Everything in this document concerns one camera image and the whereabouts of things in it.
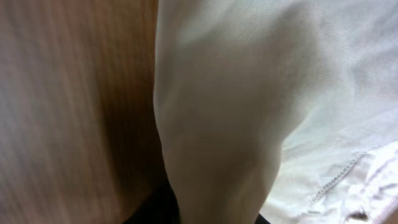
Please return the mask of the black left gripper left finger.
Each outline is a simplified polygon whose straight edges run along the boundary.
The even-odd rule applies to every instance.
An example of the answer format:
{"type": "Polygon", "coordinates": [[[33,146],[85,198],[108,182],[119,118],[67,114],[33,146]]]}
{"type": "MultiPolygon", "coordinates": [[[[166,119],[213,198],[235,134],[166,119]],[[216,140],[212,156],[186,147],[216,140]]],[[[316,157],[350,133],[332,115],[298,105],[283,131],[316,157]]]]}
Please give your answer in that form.
{"type": "Polygon", "coordinates": [[[180,224],[177,199],[169,182],[162,182],[123,224],[180,224]]]}

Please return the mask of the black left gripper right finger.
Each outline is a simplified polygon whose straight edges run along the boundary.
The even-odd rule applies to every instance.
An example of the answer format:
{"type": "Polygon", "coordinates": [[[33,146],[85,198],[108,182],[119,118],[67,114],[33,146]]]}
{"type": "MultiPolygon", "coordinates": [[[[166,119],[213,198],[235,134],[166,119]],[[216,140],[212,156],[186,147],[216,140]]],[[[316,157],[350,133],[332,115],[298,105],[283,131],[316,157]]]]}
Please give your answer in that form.
{"type": "Polygon", "coordinates": [[[271,223],[267,221],[261,214],[259,214],[254,224],[271,224],[271,223]]]}

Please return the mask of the beige khaki shorts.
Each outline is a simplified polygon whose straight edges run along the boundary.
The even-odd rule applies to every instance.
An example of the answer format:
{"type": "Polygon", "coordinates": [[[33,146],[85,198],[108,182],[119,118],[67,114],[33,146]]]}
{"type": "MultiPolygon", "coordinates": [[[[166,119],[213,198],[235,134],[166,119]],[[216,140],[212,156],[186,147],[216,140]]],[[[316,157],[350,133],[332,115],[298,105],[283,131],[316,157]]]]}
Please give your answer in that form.
{"type": "Polygon", "coordinates": [[[159,2],[180,223],[397,222],[397,1],[159,2]]]}

